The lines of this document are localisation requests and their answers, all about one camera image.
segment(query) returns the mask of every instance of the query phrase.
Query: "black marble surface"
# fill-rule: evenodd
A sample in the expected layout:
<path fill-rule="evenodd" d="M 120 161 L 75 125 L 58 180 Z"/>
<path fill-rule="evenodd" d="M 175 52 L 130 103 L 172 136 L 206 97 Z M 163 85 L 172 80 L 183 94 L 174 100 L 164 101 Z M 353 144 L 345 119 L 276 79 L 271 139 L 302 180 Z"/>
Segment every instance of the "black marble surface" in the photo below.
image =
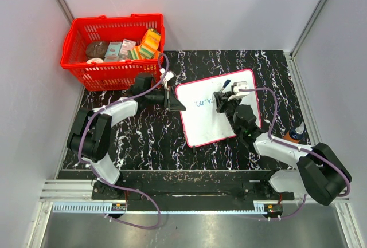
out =
<path fill-rule="evenodd" d="M 273 89 L 279 112 L 273 134 L 284 136 L 295 123 L 302 121 L 301 110 L 280 50 L 224 50 L 166 52 L 170 70 L 177 75 L 176 84 L 191 82 L 242 69 L 252 69 L 257 87 Z M 84 92 L 82 107 L 96 108 L 117 100 L 121 91 Z M 258 92 L 262 127 L 267 129 L 274 114 L 271 95 Z M 181 117 L 151 106 L 113 127 L 109 149 L 114 164 L 121 170 L 258 170 L 289 168 L 265 156 L 249 153 L 235 138 L 196 149 L 186 145 Z M 301 143 L 309 143 L 307 133 Z M 84 170 L 77 157 L 68 152 L 63 170 Z"/>

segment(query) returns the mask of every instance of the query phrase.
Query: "metal floor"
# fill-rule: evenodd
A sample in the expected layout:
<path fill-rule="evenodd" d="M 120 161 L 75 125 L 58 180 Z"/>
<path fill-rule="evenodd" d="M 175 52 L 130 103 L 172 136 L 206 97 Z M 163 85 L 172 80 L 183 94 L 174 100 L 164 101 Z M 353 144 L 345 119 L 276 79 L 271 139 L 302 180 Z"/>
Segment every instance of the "metal floor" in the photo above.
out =
<path fill-rule="evenodd" d="M 296 205 L 284 206 L 286 213 Z M 152 225 L 154 215 L 124 220 Z M 347 247 L 336 209 L 306 204 L 294 218 L 259 222 L 238 215 L 164 215 L 163 226 L 141 230 L 96 214 L 51 213 L 42 248 L 94 247 Z"/>

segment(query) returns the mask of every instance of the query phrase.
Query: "sponge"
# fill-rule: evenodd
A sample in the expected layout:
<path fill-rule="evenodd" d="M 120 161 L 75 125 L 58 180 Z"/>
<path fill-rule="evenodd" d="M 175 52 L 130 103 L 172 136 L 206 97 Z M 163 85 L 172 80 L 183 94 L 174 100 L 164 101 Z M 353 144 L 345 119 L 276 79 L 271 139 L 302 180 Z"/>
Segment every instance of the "sponge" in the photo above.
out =
<path fill-rule="evenodd" d="M 134 46 L 132 49 L 127 51 L 127 54 L 130 59 L 132 60 L 141 60 L 145 59 L 141 54 L 139 53 L 140 46 Z"/>
<path fill-rule="evenodd" d="M 154 29 L 149 29 L 145 33 L 140 45 L 139 53 L 146 59 L 151 59 L 159 48 L 161 35 Z"/>

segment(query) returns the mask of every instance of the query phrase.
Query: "gray wall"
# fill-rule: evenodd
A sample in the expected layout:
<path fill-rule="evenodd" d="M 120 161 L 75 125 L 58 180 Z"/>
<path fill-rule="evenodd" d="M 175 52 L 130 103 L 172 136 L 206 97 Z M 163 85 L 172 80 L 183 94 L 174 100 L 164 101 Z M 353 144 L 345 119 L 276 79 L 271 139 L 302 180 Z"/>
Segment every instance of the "gray wall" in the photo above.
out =
<path fill-rule="evenodd" d="M 318 0 L 66 0 L 75 17 L 162 13 L 167 50 L 291 50 Z"/>
<path fill-rule="evenodd" d="M 54 177 L 80 84 L 60 68 L 68 23 L 55 0 L 0 1 L 0 247 L 22 247 Z"/>
<path fill-rule="evenodd" d="M 296 60 L 322 140 L 353 177 L 352 201 L 367 241 L 367 0 L 329 0 Z"/>

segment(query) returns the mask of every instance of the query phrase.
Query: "red basket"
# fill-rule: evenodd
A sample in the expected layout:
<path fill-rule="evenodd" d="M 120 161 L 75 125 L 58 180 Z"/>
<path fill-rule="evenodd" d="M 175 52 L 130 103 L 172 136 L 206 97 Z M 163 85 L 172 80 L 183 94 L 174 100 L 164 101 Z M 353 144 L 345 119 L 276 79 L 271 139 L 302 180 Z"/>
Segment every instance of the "red basket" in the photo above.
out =
<path fill-rule="evenodd" d="M 90 42 L 95 40 L 123 41 L 126 38 L 136 41 L 139 45 L 146 30 L 151 27 L 157 29 L 161 34 L 158 50 L 163 52 L 166 36 L 162 14 L 75 19 L 64 42 L 61 67 L 70 71 L 90 92 L 127 89 L 135 82 L 139 72 L 149 72 L 156 81 L 159 81 L 160 72 L 157 59 L 101 64 L 86 63 L 88 58 L 85 50 Z"/>

